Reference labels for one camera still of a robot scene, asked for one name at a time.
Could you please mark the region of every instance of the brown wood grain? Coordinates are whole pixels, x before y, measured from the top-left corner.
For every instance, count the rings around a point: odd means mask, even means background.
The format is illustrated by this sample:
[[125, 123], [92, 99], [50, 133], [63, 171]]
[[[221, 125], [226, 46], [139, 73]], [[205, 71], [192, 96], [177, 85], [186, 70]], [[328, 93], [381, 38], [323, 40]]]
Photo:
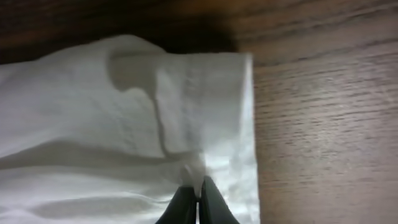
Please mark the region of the brown wood grain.
[[252, 52], [262, 223], [398, 223], [398, 1], [0, 2], [0, 62], [116, 34]]

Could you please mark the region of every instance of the wooden surface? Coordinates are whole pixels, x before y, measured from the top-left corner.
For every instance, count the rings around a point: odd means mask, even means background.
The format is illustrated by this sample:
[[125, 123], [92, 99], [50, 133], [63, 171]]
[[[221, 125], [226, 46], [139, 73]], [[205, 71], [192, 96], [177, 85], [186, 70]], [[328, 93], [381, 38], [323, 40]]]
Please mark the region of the wooden surface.
[[398, 1], [0, 3], [1, 63], [124, 33], [254, 54], [262, 223], [398, 222]]

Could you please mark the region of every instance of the towel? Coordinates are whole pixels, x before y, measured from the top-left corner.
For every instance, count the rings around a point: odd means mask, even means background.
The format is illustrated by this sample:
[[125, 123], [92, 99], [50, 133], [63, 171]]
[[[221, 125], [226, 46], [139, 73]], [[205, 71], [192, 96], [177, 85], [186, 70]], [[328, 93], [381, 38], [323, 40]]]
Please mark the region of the towel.
[[153, 224], [215, 181], [259, 223], [251, 56], [131, 35], [0, 66], [0, 222]]

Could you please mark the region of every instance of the wood grain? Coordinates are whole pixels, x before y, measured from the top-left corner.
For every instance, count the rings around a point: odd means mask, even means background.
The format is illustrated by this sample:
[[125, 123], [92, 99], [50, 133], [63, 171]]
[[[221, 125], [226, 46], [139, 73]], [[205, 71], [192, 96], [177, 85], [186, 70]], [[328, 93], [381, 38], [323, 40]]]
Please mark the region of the wood grain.
[[109, 35], [252, 52], [262, 223], [397, 223], [398, 1], [0, 3], [0, 62]]

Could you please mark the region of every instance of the folded cloth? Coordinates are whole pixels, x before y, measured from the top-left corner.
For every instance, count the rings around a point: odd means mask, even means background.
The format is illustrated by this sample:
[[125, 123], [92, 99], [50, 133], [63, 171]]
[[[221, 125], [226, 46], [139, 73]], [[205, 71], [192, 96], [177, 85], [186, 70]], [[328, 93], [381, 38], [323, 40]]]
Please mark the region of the folded cloth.
[[1, 223], [153, 224], [204, 175], [259, 223], [251, 75], [130, 35], [1, 65]]

